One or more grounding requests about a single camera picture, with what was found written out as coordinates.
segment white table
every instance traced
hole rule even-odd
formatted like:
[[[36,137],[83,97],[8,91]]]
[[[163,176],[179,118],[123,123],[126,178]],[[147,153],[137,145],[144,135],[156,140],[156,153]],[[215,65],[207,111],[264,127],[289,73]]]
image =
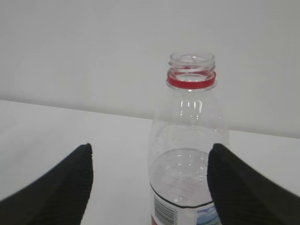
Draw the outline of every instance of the white table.
[[[150,223],[150,120],[1,100],[0,111],[0,199],[91,143],[94,184],[82,224]],[[300,139],[239,131],[230,139],[237,156],[300,195]]]

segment black line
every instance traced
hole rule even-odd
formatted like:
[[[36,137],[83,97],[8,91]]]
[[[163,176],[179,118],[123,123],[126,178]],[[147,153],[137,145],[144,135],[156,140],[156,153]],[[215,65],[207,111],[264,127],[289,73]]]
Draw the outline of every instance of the black line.
[[[201,205],[196,205],[196,206],[187,206],[187,205],[184,205],[184,206],[183,206],[183,205],[177,205],[177,204],[175,204],[175,203],[173,203],[173,202],[171,202],[171,201],[165,199],[164,197],[160,196],[160,195],[154,190],[154,188],[153,188],[153,186],[151,185],[151,183],[150,183],[150,186],[151,186],[152,190],[154,191],[154,193],[155,193],[158,197],[160,197],[162,200],[164,200],[165,202],[167,202],[167,203],[169,203],[169,204],[171,204],[171,205],[173,205],[173,206],[176,206],[176,207],[178,207],[178,208],[181,208],[181,209],[195,209],[195,208],[203,207],[203,206],[206,206],[206,205],[209,205],[209,204],[212,204],[212,203],[213,203],[213,201],[211,201],[211,202],[207,202],[207,203],[204,203],[204,204],[201,204]]]

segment bottle label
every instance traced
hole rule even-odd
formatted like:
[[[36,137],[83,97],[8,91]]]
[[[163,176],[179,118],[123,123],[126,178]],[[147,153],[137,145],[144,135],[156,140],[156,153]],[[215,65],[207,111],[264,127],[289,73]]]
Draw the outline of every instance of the bottle label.
[[[212,202],[199,207],[178,206],[153,191],[152,225],[220,225]]]

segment white wall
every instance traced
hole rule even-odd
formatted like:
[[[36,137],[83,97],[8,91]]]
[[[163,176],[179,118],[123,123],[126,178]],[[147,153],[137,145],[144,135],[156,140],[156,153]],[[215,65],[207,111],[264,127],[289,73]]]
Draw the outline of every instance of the white wall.
[[[232,129],[300,137],[299,0],[1,0],[0,98],[151,118],[168,55],[212,52]]]

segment water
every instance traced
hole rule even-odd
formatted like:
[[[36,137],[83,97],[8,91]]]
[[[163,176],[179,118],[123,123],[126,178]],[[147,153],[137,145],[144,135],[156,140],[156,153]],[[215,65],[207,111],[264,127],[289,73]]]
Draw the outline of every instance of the water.
[[[150,182],[159,194],[163,211],[176,210],[174,224],[216,225],[214,208],[206,180],[208,153],[195,149],[174,149],[159,156],[152,164]],[[154,210],[157,214],[164,206]]]

